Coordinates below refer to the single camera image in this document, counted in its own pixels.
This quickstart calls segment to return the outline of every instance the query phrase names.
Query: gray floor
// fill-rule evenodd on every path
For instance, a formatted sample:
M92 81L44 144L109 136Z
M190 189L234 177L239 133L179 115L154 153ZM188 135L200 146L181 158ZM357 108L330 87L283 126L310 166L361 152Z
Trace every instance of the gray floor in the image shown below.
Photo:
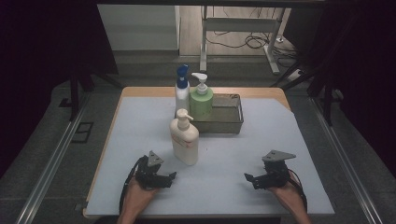
M207 72L212 86L268 87L277 77L271 74L264 56L208 58ZM127 86L174 86L175 71L182 63L190 72L199 70L195 56L179 57L167 53L131 54L115 52L120 75L111 75ZM58 171L51 181L33 223L94 223L81 214L99 161L106 135L113 118L120 90L92 76L95 90L90 94L87 110L81 122L93 122L92 134L86 144L71 143ZM340 161L317 116L312 101L306 95L309 81L286 92L304 140L308 146L321 181L328 193L334 216L313 217L314 223L370 223L351 187ZM0 180L0 222L14 223L28 199L51 153L57 147L69 125L69 108L59 107L69 97L68 83L53 90L51 104L19 157ZM383 223L396 223L396 180L373 149L346 119L339 104L332 105L333 130L351 164L358 173ZM281 223L294 223L282 217Z

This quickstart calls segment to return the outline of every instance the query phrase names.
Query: human hand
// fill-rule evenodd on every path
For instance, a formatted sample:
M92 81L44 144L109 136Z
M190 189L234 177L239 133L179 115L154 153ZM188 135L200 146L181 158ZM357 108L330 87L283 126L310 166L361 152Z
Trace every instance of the human hand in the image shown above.
M149 205L160 189L142 189L134 177L128 185L117 224L133 224L136 217Z
M294 173L289 171L290 178L298 183L294 177ZM305 211L303 199L301 198L297 188L295 188L290 182L287 182L285 186L281 188L268 188L269 191L273 192L277 200L282 206L294 216L294 219L299 224L311 224L311 219Z

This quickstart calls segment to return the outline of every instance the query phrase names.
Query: wall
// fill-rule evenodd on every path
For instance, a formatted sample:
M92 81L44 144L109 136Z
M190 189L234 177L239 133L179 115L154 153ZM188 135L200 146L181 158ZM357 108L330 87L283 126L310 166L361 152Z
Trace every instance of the wall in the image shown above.
M179 6L98 5L113 50L178 49Z

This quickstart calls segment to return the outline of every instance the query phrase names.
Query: white lotion bottle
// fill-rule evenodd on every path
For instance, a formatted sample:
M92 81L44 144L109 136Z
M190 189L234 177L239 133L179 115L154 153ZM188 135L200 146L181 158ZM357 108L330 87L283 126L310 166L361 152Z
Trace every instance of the white lotion bottle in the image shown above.
M177 83L175 85L176 110L186 109L190 111L190 83L187 80L189 66L181 65L177 69Z
M172 137L172 146L175 156L186 163L194 165L198 162L199 132L190 124L189 113L186 109L177 111L177 118L173 119L169 128Z

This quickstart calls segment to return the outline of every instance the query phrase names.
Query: blue bottle cap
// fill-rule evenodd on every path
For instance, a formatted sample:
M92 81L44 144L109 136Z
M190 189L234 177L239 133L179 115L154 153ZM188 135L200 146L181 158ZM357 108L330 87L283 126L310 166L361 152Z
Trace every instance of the blue bottle cap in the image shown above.
M180 89L186 89L189 85L187 80L187 70L189 70L189 66L186 64L181 65L177 69L177 87Z

